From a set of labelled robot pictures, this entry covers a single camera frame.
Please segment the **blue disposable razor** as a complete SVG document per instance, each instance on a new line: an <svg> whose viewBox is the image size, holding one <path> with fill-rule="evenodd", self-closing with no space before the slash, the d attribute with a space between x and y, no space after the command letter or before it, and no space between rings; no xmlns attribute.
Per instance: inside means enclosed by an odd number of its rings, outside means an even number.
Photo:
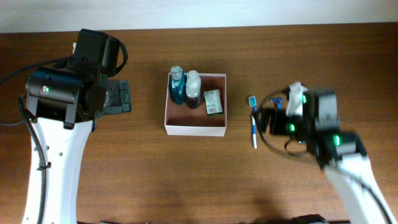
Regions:
<svg viewBox="0 0 398 224"><path fill-rule="evenodd" d="M275 98L271 98L270 102L274 104L275 108L278 110L282 109L282 103L283 103L284 99L281 97L275 97Z"/></svg>

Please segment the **blue white toothbrush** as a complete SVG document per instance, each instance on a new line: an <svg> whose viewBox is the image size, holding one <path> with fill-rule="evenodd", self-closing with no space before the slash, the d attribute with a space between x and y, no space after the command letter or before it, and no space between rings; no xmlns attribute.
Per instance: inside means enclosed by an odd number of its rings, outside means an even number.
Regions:
<svg viewBox="0 0 398 224"><path fill-rule="evenodd" d="M252 146L253 148L257 149L257 137L256 137L256 121L254 118L254 113L257 109L256 97L249 96L248 98L249 106L252 108L252 115L251 115L251 125L252 125Z"/></svg>

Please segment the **teal mouthwash bottle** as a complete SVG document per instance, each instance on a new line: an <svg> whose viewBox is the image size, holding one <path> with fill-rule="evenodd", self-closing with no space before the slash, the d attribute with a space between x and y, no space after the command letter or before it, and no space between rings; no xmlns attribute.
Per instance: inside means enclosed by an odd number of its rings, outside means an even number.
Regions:
<svg viewBox="0 0 398 224"><path fill-rule="evenodd" d="M181 105L185 101L185 72L182 67L175 65L170 69L170 91L175 104Z"/></svg>

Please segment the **green soap bar box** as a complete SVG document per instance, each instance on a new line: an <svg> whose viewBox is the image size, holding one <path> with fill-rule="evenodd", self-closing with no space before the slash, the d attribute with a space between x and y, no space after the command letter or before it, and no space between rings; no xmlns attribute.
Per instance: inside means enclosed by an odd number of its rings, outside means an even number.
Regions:
<svg viewBox="0 0 398 224"><path fill-rule="evenodd" d="M210 90L203 93L208 116L223 114L221 94L219 90Z"/></svg>

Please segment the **clear pump soap bottle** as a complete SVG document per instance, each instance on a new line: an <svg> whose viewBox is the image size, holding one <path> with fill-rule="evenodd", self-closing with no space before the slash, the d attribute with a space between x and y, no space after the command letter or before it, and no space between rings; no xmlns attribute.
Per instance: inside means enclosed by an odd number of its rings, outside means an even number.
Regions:
<svg viewBox="0 0 398 224"><path fill-rule="evenodd" d="M191 70L187 73L186 104L189 108L199 107L201 101L201 78L199 73Z"/></svg>

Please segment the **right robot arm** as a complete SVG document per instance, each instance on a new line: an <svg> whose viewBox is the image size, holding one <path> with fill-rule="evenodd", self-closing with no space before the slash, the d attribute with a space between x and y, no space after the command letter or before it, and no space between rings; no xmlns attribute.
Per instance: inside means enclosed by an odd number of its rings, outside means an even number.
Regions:
<svg viewBox="0 0 398 224"><path fill-rule="evenodd" d="M333 90L288 87L275 91L287 97L286 109L259 105L253 112L260 135L287 136L289 141L305 143L328 181L340 196L351 223L397 223L371 167L368 152L359 135L342 131L337 97Z"/></svg>

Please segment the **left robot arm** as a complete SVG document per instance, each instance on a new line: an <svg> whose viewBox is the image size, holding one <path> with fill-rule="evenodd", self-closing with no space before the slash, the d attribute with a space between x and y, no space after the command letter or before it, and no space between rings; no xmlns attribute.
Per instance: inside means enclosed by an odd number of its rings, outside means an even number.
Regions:
<svg viewBox="0 0 398 224"><path fill-rule="evenodd" d="M76 223L88 137L100 117L132 110L128 82L115 78L127 60L120 40L83 29L71 56L34 66L19 100L31 138L24 223Z"/></svg>

